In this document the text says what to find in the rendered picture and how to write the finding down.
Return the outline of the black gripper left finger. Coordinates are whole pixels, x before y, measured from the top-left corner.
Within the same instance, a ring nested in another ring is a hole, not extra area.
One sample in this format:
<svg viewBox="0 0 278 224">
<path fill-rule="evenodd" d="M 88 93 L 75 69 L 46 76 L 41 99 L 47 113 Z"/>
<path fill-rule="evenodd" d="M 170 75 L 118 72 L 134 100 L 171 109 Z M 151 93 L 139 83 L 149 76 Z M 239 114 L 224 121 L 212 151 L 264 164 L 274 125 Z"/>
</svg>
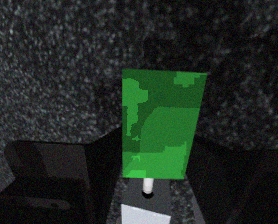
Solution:
<svg viewBox="0 0 278 224">
<path fill-rule="evenodd" d="M 19 176 L 78 181 L 89 224 L 106 224 L 122 164 L 122 126 L 90 144 L 16 140 L 4 156 Z"/>
</svg>

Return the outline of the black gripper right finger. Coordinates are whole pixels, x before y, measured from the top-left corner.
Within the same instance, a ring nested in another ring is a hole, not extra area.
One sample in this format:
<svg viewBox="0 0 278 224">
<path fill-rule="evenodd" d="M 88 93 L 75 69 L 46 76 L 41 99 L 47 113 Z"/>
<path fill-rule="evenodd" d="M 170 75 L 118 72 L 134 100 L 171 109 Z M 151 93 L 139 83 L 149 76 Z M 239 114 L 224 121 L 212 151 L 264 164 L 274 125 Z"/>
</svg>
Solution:
<svg viewBox="0 0 278 224">
<path fill-rule="evenodd" d="M 266 172 L 278 172 L 278 149 L 237 152 L 194 134 L 185 173 L 206 224 L 233 224 Z"/>
</svg>

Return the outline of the red block with white pin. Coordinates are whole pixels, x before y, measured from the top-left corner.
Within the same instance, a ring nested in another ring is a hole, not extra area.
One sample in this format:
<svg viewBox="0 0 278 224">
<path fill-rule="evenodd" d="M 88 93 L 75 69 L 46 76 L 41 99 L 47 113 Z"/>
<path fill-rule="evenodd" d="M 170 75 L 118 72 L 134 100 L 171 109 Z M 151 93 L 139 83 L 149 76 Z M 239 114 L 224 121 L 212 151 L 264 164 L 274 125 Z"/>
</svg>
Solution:
<svg viewBox="0 0 278 224">
<path fill-rule="evenodd" d="M 122 216 L 118 217 L 115 224 L 122 224 Z"/>
</svg>

